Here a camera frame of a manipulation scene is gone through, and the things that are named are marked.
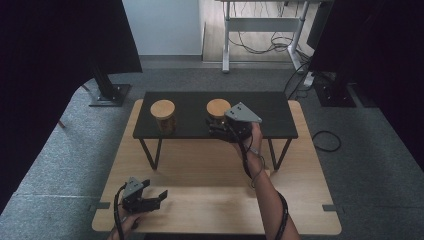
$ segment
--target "light wood tabletop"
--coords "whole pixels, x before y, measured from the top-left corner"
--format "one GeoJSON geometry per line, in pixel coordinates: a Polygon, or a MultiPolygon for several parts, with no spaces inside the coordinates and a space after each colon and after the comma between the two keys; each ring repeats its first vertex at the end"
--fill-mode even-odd
{"type": "MultiPolygon", "coordinates": [[[[113,203],[119,187],[131,176],[139,181],[150,179],[143,197],[157,197],[168,190],[168,198],[161,209],[147,215],[136,232],[263,234],[255,192],[229,143],[165,139],[159,167],[152,170],[140,142],[132,137],[142,103],[138,100],[134,105],[100,202],[113,203]]],[[[296,101],[289,101],[289,106],[299,138],[292,141],[280,169],[271,170],[271,181],[286,198],[300,234],[339,234],[337,213],[323,210],[323,205],[333,201],[301,106],[296,101]]],[[[157,141],[145,140],[151,152],[156,151],[157,141]]],[[[272,140],[277,155],[285,141],[272,140]]],[[[267,140],[262,151],[272,169],[267,140]]],[[[97,209],[93,229],[110,231],[113,226],[113,204],[109,209],[97,209]]]]}

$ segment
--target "gray carpet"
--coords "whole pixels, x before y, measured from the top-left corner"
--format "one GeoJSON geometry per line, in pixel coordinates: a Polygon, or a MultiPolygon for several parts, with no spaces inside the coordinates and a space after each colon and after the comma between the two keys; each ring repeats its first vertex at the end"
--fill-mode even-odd
{"type": "MultiPolygon", "coordinates": [[[[97,97],[96,84],[90,80],[86,86],[92,91],[75,92],[61,119],[66,128],[57,126],[52,132],[1,215],[1,239],[106,238],[108,233],[91,228],[91,206],[100,199],[133,103],[146,91],[282,91],[293,72],[235,68],[222,74],[218,68],[145,68],[142,74],[111,75],[114,83],[132,85],[121,108],[88,107],[97,97]]],[[[296,75],[288,92],[299,79],[296,75]]],[[[342,233],[302,238],[424,239],[424,174],[380,110],[322,108],[314,90],[299,101],[311,135],[330,130],[342,140],[337,152],[318,151],[342,233]]],[[[332,148],[336,142],[321,135],[315,144],[332,148]]],[[[143,237],[134,234],[131,239],[143,237]]]]}

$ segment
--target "black table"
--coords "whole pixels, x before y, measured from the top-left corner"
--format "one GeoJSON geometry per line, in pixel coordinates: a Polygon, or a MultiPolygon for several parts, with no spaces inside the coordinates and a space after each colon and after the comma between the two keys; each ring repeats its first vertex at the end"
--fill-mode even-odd
{"type": "Polygon", "coordinates": [[[222,98],[231,106],[242,102],[262,118],[261,131],[268,140],[274,169],[280,168],[292,139],[298,137],[287,98],[283,92],[146,92],[138,116],[133,137],[139,139],[152,169],[157,169],[163,139],[211,139],[206,105],[212,99],[222,98]],[[159,131],[150,107],[158,100],[167,99],[175,104],[174,115],[177,128],[171,135],[159,131]],[[153,160],[144,139],[158,139],[156,157],[153,160]],[[276,161],[272,139],[287,139],[278,162],[276,161]]]}

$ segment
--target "white desk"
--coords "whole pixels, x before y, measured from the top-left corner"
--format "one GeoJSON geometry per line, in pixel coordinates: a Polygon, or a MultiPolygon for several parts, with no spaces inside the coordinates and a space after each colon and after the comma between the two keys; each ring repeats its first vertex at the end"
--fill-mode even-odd
{"type": "Polygon", "coordinates": [[[297,44],[299,42],[300,33],[305,23],[306,13],[308,12],[310,2],[323,2],[319,0],[305,1],[303,11],[299,18],[231,18],[230,4],[231,2],[246,2],[246,0],[217,0],[226,3],[225,11],[225,40],[222,53],[222,72],[230,71],[230,49],[228,46],[229,32],[294,32],[292,43],[288,46],[287,51],[298,73],[303,73],[299,56],[296,53],[297,44]]]}

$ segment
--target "table leg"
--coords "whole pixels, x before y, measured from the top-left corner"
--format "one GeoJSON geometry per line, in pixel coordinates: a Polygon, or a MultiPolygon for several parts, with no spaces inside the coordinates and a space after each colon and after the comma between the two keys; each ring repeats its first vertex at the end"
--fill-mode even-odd
{"type": "Polygon", "coordinates": [[[162,147],[162,139],[159,138],[154,161],[153,161],[152,155],[150,154],[149,149],[147,148],[146,143],[144,142],[144,139],[139,139],[139,140],[140,140],[141,146],[143,147],[144,152],[146,153],[147,160],[149,160],[150,166],[152,167],[153,170],[156,170],[159,164],[159,156],[160,156],[160,149],[162,147]]]}
{"type": "Polygon", "coordinates": [[[228,73],[230,71],[230,49],[228,46],[229,38],[230,38],[230,2],[227,2],[227,10],[225,14],[225,39],[224,39],[224,49],[222,51],[222,72],[228,73]]]}
{"type": "Polygon", "coordinates": [[[303,73],[303,69],[301,68],[302,65],[300,64],[299,57],[296,53],[296,48],[297,48],[297,44],[299,43],[300,34],[302,33],[303,24],[305,23],[306,13],[308,12],[308,8],[309,8],[309,1],[305,1],[305,3],[303,4],[302,15],[299,18],[300,20],[299,27],[297,28],[297,31],[294,34],[292,43],[287,48],[287,51],[289,52],[289,55],[292,59],[294,68],[298,70],[299,74],[303,73]]]}
{"type": "Polygon", "coordinates": [[[268,145],[269,145],[269,150],[271,151],[271,159],[272,159],[272,165],[274,165],[274,170],[280,169],[281,163],[283,162],[283,158],[286,155],[287,150],[289,149],[291,140],[292,140],[291,138],[287,139],[286,144],[284,145],[283,151],[281,152],[280,158],[278,159],[278,163],[277,163],[275,158],[275,153],[274,153],[274,147],[272,146],[272,140],[268,139],[268,145]]]}

